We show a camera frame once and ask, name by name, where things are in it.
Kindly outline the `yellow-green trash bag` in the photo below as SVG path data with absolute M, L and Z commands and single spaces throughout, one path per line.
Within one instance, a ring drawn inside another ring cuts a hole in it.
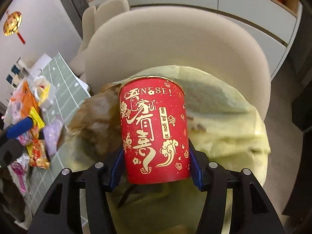
M 267 176 L 270 146 L 256 108 L 232 86 L 199 69 L 187 66 L 158 66 L 140 71 L 114 83 L 121 85 L 136 77 L 156 75 L 168 78 L 184 91 L 188 140 L 196 150 L 224 168 L 249 168 L 259 183 Z M 81 139 L 70 135 L 63 150 L 73 171 L 102 161 L 82 151 Z M 194 233 L 204 206 L 190 177 L 184 180 L 137 185 L 125 174 L 108 195 L 118 233 Z

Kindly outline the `red gold snack wrapper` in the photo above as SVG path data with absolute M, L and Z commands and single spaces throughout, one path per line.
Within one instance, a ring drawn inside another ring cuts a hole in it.
M 47 158 L 44 139 L 34 138 L 26 148 L 30 158 L 31 167 L 49 169 L 50 162 Z

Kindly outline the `orange white snack bag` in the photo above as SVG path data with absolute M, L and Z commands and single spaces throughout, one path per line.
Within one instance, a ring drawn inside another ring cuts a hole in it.
M 32 94 L 27 81 L 23 81 L 19 89 L 14 92 L 10 98 L 10 102 L 12 105 L 19 106 L 17 113 L 22 118 L 28 117 L 32 107 L 40 113 L 38 102 Z

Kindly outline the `red gold wall ornament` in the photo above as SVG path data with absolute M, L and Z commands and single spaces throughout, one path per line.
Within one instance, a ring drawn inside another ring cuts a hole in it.
M 23 44 L 25 44 L 25 40 L 19 33 L 19 27 L 22 22 L 22 14 L 21 12 L 15 11 L 12 13 L 6 12 L 7 19 L 3 25 L 3 33 L 5 36 L 10 36 L 16 34 L 18 38 L 21 40 Z

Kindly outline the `pink printed wrapper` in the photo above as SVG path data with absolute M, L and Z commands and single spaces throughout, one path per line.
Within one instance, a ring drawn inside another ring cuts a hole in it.
M 17 182 L 19 191 L 25 195 L 27 193 L 27 175 L 30 167 L 30 157 L 28 153 L 22 155 L 14 160 L 9 166 L 8 170 L 12 174 L 13 180 Z

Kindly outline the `green grid tablecloth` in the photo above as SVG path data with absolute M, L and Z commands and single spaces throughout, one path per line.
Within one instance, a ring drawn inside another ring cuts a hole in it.
M 36 71 L 56 87 L 53 105 L 42 113 L 43 121 L 49 125 L 56 118 L 61 118 L 64 126 L 58 141 L 58 150 L 50 157 L 50 168 L 47 170 L 44 168 L 29 169 L 26 181 L 27 192 L 24 195 L 25 221 L 20 224 L 24 229 L 29 228 L 36 210 L 53 181 L 60 171 L 68 166 L 65 161 L 66 154 L 63 151 L 67 146 L 64 143 L 68 132 L 67 126 L 85 98 L 90 96 L 60 53 L 56 54 L 44 68 Z

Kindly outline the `beige far chair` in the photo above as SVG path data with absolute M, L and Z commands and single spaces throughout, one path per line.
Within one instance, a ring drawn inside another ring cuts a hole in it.
M 69 63 L 70 69 L 78 78 L 85 74 L 87 48 L 95 33 L 95 12 L 95 6 L 90 6 L 84 11 L 82 15 L 82 43 L 76 56 Z

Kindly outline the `purple snack packet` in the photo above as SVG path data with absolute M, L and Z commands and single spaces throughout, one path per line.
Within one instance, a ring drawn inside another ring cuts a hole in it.
M 45 149 L 49 156 L 53 156 L 57 152 L 58 141 L 63 129 L 63 121 L 56 118 L 51 124 L 43 128 L 43 136 L 45 140 Z

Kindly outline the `red paper cup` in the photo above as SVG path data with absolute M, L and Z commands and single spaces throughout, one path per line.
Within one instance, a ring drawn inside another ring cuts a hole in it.
M 156 75 L 136 77 L 118 92 L 126 175 L 137 185 L 190 177 L 184 91 Z

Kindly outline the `yellow red snack bag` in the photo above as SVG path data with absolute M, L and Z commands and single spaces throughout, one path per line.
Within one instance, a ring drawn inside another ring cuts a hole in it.
M 34 107 L 31 107 L 28 116 L 32 119 L 34 127 L 42 129 L 45 126 L 44 121 Z

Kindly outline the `beige middle chair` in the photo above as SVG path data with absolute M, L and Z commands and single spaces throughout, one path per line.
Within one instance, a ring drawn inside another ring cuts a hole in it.
M 109 0 L 102 3 L 94 15 L 95 31 L 113 17 L 130 10 L 128 0 Z

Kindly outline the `brown paper trash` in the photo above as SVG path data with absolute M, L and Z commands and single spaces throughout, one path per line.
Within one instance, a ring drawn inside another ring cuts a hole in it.
M 122 143 L 120 124 L 120 83 L 107 83 L 102 90 L 84 100 L 68 128 L 82 140 L 82 151 L 92 158 L 103 157 Z

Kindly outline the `beige chair near bag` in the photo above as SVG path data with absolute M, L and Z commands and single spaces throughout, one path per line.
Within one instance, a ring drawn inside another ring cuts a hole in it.
M 105 83 L 165 65 L 208 72 L 267 115 L 271 79 L 261 47 L 237 24 L 204 10 L 155 6 L 113 17 L 89 42 L 85 76 L 99 92 Z

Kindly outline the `white yellow toy appliance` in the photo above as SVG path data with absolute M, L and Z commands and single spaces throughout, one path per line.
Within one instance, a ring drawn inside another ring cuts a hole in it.
M 43 75 L 34 79 L 33 87 L 34 97 L 38 102 L 38 106 L 46 112 L 54 104 L 56 87 Z

